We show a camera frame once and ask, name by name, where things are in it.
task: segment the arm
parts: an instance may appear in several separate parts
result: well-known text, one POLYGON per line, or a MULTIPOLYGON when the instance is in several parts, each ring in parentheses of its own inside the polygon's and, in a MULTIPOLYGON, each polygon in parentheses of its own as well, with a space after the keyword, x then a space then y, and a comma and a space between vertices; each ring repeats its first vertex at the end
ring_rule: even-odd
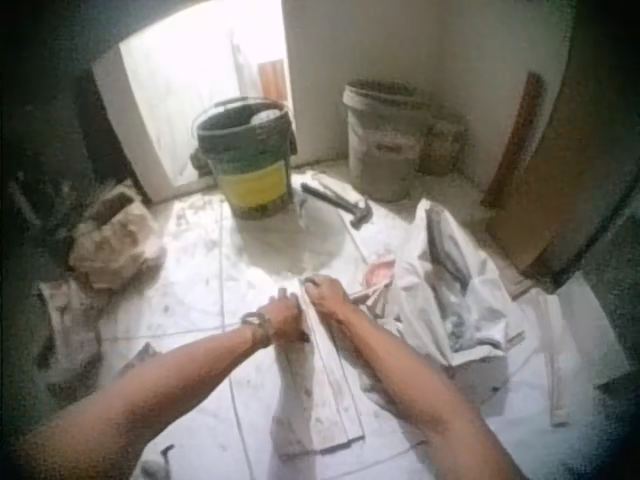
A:
POLYGON ((400 411, 423 433, 442 477, 522 476, 480 413, 449 379, 351 304, 340 282, 315 276, 306 290, 318 313, 343 331, 400 411))
POLYGON ((154 357, 28 436, 19 446, 20 463, 35 478, 128 478, 147 443, 244 360, 271 341, 302 338, 295 295, 281 289, 260 311, 270 334, 243 325, 154 357))

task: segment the hand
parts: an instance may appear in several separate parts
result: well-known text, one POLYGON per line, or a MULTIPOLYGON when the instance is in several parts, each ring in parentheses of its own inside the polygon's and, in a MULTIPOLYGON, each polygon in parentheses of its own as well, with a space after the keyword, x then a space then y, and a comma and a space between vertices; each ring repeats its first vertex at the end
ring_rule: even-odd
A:
POLYGON ((271 297, 258 309, 271 322, 271 340, 275 344, 309 341, 302 328, 302 310, 295 293, 287 295, 286 288, 278 289, 278 297, 271 297))
POLYGON ((326 275, 313 275, 304 281, 304 288, 316 311, 325 319, 344 321, 356 308, 342 284, 326 275))

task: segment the green bucket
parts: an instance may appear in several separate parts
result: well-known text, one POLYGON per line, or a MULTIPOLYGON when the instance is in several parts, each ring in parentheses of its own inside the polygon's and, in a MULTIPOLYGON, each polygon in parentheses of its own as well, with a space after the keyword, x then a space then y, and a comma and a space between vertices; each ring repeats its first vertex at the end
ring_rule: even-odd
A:
POLYGON ((198 123, 197 136, 234 216, 264 218, 291 202, 290 159, 297 148, 284 104, 266 98, 226 100, 198 123))

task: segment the paint bucket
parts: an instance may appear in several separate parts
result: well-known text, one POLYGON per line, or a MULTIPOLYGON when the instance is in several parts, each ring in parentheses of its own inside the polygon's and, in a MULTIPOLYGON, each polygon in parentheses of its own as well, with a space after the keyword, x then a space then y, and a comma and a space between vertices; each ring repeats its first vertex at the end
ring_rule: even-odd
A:
POLYGON ((220 102, 198 123, 197 137, 234 216, 264 218, 291 202, 290 158, 297 148, 284 104, 247 97, 220 102))
POLYGON ((428 104, 415 87, 354 80, 342 97, 348 108, 351 183, 381 202, 404 199, 417 177, 428 104))

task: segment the left hand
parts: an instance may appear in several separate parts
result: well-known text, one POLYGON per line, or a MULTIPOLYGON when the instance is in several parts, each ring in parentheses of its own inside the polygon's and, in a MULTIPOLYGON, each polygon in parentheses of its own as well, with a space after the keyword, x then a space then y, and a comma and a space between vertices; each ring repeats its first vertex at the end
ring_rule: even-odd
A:
POLYGON ((271 322, 273 343, 309 341, 309 335, 302 328, 302 310, 295 293, 287 295, 286 288, 279 288, 277 298, 271 297, 258 311, 271 322))

